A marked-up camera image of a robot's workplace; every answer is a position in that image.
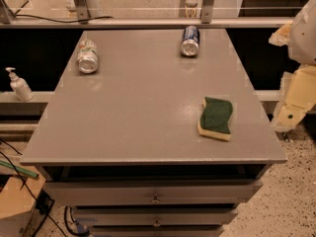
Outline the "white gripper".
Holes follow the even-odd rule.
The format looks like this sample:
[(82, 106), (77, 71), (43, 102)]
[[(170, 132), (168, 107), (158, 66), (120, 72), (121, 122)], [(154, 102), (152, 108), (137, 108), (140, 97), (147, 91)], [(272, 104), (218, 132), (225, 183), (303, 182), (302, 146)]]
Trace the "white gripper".
[(288, 55), (301, 64), (293, 73), (284, 72), (280, 80), (279, 101), (272, 127), (288, 132), (316, 105), (316, 0), (309, 0), (295, 16), (269, 38), (276, 46), (288, 45)]

